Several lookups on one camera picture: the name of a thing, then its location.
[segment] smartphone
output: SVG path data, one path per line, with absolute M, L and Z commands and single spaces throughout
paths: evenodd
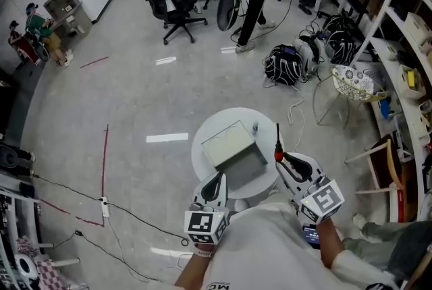
M 319 250 L 320 247 L 317 226 L 313 224 L 303 225 L 302 229 L 305 240 L 310 244 L 313 249 Z

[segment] red and black tool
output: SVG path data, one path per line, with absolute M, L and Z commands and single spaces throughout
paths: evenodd
M 277 133 L 277 141 L 275 147 L 275 160 L 280 163 L 284 160 L 284 150 L 282 148 L 281 141 L 279 139 L 279 124 L 276 123 L 276 133 Z

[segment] green shirt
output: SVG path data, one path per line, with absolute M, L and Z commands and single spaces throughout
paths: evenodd
M 50 28 L 43 28 L 42 25 L 44 23 L 44 18 L 38 16 L 37 14 L 33 14 L 27 18 L 26 25 L 31 31 L 39 33 L 44 37 L 50 37 L 53 34 L 53 31 Z

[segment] yellow object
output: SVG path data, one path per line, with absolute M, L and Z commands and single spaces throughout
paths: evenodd
M 408 71 L 408 72 L 406 72 L 406 76 L 407 76 L 407 79 L 408 79 L 408 86 L 410 88 L 415 88 L 416 87 L 416 80 L 415 80 L 415 77 L 414 77 L 414 72 L 413 71 Z

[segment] wristband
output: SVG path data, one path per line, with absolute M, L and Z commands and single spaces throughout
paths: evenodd
M 200 256 L 201 258 L 211 258 L 213 256 L 213 251 L 208 252 L 206 250 L 201 250 L 197 248 L 194 244 L 192 244 L 192 247 L 190 248 L 190 251 L 193 254 L 196 254 L 197 256 Z

